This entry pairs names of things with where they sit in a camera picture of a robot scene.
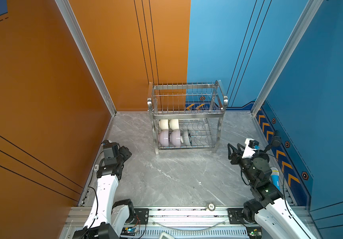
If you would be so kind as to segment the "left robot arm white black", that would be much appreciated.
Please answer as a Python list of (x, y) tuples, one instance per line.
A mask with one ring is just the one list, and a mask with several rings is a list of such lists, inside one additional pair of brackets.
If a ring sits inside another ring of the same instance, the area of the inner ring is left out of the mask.
[(96, 172), (97, 188), (92, 188), (95, 199), (83, 228), (73, 234), (74, 239), (119, 239), (127, 221), (136, 216), (130, 199), (114, 201), (122, 178), (124, 163), (132, 153), (125, 146), (105, 140), (104, 158)]

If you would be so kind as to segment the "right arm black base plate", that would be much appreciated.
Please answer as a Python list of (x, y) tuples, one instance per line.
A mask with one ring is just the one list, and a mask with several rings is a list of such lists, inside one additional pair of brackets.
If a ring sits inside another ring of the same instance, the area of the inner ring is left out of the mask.
[(244, 218), (243, 208), (228, 208), (227, 213), (231, 225), (248, 224)]

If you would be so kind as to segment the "cream white bowl top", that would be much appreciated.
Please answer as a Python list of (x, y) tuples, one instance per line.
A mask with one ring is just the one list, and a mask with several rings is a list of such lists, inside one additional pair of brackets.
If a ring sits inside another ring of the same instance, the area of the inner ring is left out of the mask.
[(169, 130), (169, 120), (168, 119), (160, 119), (159, 122), (160, 130)]

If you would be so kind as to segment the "dark blue patterned bowl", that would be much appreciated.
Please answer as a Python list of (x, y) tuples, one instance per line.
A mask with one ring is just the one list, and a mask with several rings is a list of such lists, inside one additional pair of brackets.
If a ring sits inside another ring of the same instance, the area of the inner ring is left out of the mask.
[(181, 143), (190, 147), (192, 146), (191, 136), (189, 130), (185, 130), (181, 133)]

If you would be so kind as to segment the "cream white bowl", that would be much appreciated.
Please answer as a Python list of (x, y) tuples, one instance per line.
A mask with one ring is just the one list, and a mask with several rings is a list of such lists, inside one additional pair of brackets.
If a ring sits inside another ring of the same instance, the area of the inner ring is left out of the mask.
[(178, 119), (169, 120), (169, 127), (171, 130), (178, 130), (179, 129), (179, 120)]
[(160, 119), (159, 122), (160, 130), (169, 130), (169, 120), (168, 119)]

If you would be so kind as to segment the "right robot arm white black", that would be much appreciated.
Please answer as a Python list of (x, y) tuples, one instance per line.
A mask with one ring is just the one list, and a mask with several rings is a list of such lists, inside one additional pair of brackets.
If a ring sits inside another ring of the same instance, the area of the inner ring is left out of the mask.
[(314, 239), (315, 235), (305, 226), (288, 205), (280, 189), (273, 184), (273, 170), (267, 152), (281, 145), (281, 141), (270, 143), (264, 150), (259, 142), (248, 138), (245, 145), (230, 143), (228, 159), (239, 165), (243, 182), (250, 186), (254, 199), (244, 203), (243, 219), (262, 227), (273, 239)]

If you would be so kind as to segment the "lilac bowl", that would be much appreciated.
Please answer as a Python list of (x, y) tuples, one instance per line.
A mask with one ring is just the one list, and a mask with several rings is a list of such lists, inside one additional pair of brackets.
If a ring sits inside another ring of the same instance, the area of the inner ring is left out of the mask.
[(170, 142), (175, 147), (181, 147), (181, 131), (179, 129), (173, 130), (171, 132)]
[(162, 130), (158, 135), (158, 141), (161, 146), (169, 147), (169, 130)]

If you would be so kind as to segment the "stainless steel dish rack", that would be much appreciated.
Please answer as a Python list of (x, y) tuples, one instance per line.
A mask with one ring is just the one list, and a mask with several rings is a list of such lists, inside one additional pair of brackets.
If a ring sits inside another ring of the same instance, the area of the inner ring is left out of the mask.
[[(214, 82), (168, 83), (151, 82), (148, 87), (147, 106), (150, 115), (153, 145), (156, 155), (162, 150), (210, 150), (219, 147), (221, 129), (229, 100), (220, 80)], [(173, 130), (169, 127), (169, 147), (158, 141), (161, 132), (159, 120), (178, 119), (181, 133), (189, 130), (192, 146), (170, 142)]]

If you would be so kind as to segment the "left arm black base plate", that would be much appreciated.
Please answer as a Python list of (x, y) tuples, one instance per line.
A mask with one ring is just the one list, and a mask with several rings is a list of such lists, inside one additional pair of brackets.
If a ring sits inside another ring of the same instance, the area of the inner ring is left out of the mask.
[(147, 225), (149, 221), (149, 208), (135, 208), (135, 214), (129, 216), (128, 220), (126, 221), (127, 225)]

